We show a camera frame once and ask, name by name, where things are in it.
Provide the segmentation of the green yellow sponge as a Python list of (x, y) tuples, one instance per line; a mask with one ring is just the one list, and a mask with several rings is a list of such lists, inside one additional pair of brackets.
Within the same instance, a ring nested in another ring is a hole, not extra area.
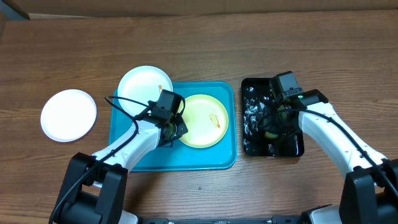
[(278, 134), (274, 134), (274, 133), (270, 133), (270, 132), (265, 132), (264, 137), (267, 139), (275, 139), (277, 137), (279, 137)]

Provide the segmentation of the yellow plate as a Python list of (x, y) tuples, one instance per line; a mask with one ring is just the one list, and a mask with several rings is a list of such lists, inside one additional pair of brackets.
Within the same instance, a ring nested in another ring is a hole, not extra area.
[(184, 144), (194, 148), (215, 145), (225, 136), (229, 116), (221, 101), (210, 95), (198, 94), (185, 99), (182, 118), (188, 132), (180, 138)]

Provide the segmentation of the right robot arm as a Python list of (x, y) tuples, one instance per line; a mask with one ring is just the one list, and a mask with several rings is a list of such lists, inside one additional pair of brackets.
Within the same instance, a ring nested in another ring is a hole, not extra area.
[(273, 104), (261, 126), (281, 136), (309, 135), (345, 183), (339, 205), (303, 212), (299, 223), (397, 223), (397, 161), (366, 144), (318, 90), (272, 90)]

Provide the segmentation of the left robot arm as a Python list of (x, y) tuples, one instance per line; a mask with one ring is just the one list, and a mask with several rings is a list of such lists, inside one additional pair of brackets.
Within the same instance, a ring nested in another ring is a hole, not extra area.
[(89, 156), (75, 154), (67, 167), (50, 223), (132, 223), (123, 210), (127, 175), (149, 152), (188, 131), (181, 114), (169, 120), (136, 116), (132, 126), (108, 147)]

